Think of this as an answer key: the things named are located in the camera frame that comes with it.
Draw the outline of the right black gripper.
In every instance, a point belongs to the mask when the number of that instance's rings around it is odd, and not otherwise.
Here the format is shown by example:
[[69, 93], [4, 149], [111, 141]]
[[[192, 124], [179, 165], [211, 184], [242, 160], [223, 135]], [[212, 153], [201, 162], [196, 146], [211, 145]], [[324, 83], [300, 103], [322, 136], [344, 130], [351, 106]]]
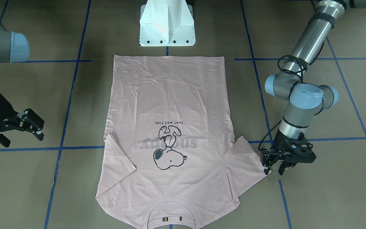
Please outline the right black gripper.
[[[42, 133], [45, 121], [32, 109], [28, 108], [18, 113], [13, 106], [0, 93], [0, 132], [18, 129], [32, 133], [39, 141], [42, 141]], [[0, 133], [0, 144], [5, 148], [10, 146], [11, 141]]]

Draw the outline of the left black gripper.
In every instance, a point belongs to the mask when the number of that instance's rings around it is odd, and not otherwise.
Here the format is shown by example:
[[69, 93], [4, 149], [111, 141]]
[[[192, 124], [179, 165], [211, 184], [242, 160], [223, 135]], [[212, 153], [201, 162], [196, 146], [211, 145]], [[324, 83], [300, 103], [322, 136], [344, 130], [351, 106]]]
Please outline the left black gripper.
[[286, 169], [294, 167], [297, 163], [291, 163], [289, 156], [291, 155], [290, 144], [294, 139], [287, 137], [280, 130], [276, 132], [273, 146], [270, 149], [261, 149], [262, 165], [264, 166], [264, 173], [269, 174], [270, 168], [281, 161], [278, 169], [279, 175], [283, 175]]

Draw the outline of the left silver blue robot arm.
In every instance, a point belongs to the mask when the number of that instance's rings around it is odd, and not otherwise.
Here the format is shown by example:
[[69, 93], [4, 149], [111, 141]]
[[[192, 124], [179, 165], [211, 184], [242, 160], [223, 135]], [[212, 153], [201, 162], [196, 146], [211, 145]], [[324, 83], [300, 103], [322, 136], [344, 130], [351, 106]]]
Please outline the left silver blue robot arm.
[[[352, 84], [348, 84], [340, 62], [349, 61], [363, 74], [357, 76], [357, 87], [366, 91], [366, 56], [360, 54], [366, 48], [366, 0], [260, 0], [257, 24], [262, 26], [263, 19], [278, 20], [288, 23], [288, 34], [273, 29], [267, 30], [265, 36], [274, 36], [282, 45], [291, 41], [295, 47], [285, 46], [286, 53], [276, 58], [276, 71], [267, 79], [266, 95], [283, 98], [289, 103], [292, 94], [299, 94], [299, 84], [318, 88], [323, 76], [328, 77], [324, 61], [332, 61], [337, 66], [337, 79], [341, 79], [354, 108], [357, 121], [352, 125], [360, 125], [362, 136], [353, 136], [352, 140], [366, 142], [366, 126], [362, 119], [363, 111], [357, 107], [351, 94]], [[336, 35], [354, 45], [357, 54], [338, 56], [328, 35], [336, 31]]]

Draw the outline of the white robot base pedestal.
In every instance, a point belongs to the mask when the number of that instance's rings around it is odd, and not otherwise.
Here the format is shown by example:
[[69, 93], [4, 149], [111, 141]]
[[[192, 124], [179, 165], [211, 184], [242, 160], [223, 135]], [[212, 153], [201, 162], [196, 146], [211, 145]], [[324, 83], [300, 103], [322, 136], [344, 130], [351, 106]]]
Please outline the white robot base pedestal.
[[191, 0], [148, 0], [140, 8], [139, 45], [195, 45], [193, 5]]

